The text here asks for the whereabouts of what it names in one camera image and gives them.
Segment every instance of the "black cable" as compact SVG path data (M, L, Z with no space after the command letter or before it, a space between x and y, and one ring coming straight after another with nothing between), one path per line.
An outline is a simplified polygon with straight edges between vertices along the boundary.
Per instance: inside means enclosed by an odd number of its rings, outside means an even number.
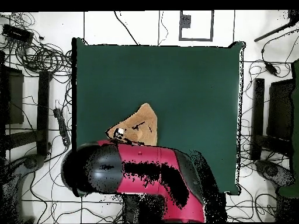
M34 172L33 172L33 180L32 180L32 182L31 182L31 184L30 184L30 191L31 191L31 193L32 193L33 196L35 196L35 197L38 198L39 200L43 201L43 202L45 203L45 205L46 205L46 208L44 209L43 213L40 215L40 217L39 217L39 219L38 219L38 221L37 221L37 223L36 223L36 224L39 224L41 217L45 214L45 212L46 212L46 210L47 210L47 208L48 208L48 204L47 204L43 199L41 199L40 197L38 197L38 196L32 191L32 184L33 184L33 182L34 182L34 180L35 180L35 176L36 176L36 172L34 171Z
M119 19L119 17L117 16L116 12L115 12L115 11L113 11L113 12L114 12L114 15L115 15L116 19L117 19L117 20L124 26L124 28L128 31L129 35L130 35L131 38L134 40L135 44L136 44L136 45L139 45L139 44L136 42L136 40L134 39L134 37L132 36L132 34L130 33L130 31L128 30L127 26L126 26L126 25Z
M158 46L160 46L160 44L164 41L164 40L166 40L167 39L167 36L168 36L168 29L164 26L164 24L163 24L163 15L164 15L164 10L163 10L163 12L162 12L162 17L161 17L161 24L163 25L163 27L166 29L166 31L167 31L167 35L166 35L166 37L165 37L165 39L163 39L163 40L161 40L160 41L160 43L158 44Z
M266 44L264 44L264 46L263 46L263 48L262 48L262 50L261 50L262 60L263 60L264 64L266 65L267 70L268 70L272 75L274 75L274 76L276 76L276 77L278 77L278 78L285 78L286 76L289 75L289 73L291 72L291 66L287 63L287 60L288 60L288 58L290 57L291 53L293 52L293 50L294 50L294 46L295 46L297 40L299 39L299 36L296 38L296 40L295 40L295 42L294 42L294 44L293 44L293 46L292 46L292 49L291 49L291 51L290 51L290 53L289 53L287 59L285 60L285 62L268 62L268 61L266 61L266 60L264 59L264 52L265 52L265 47L266 47L266 45L268 45L268 44L269 44L271 41L273 41L273 40L279 39L279 38L281 38L281 37L283 37L283 36L285 36L285 35L287 35L287 34L291 34L291 33L298 32L298 31L299 31L299 29L295 29L295 30L293 30L293 31L289 31L289 32L287 32L287 33L282 34L281 36L278 36L278 37L276 37L276 38L273 38L273 39L269 40ZM277 70L276 70L276 68L275 68L275 65L284 65L284 66L288 69L288 73L287 73L286 75L284 75L284 76L278 76L278 74L280 74L280 72L279 72L279 73L277 72Z
M262 221L262 219L261 219L260 216L259 216L259 214L261 214L261 213L258 211L258 208L257 208L257 205L258 205L258 204L257 204L257 200L258 200L259 197L261 197L261 196L263 196L263 195L267 195L268 197L272 197L272 198L274 198L274 199L277 201L277 198L274 197L273 195L269 194L269 193L261 193L261 194L259 194L259 195L255 198L255 201L254 201L254 203L255 203L255 211L256 211L256 214L257 214L257 216L258 216L258 218L259 218L259 220L260 220L261 222L263 222L263 221ZM270 205L268 205L267 208L268 208L269 211L266 211L265 209L262 208L262 209L263 209L263 212L267 212L267 213L270 214L271 216L274 216L274 215L275 215L275 210L273 209L273 207L270 206Z

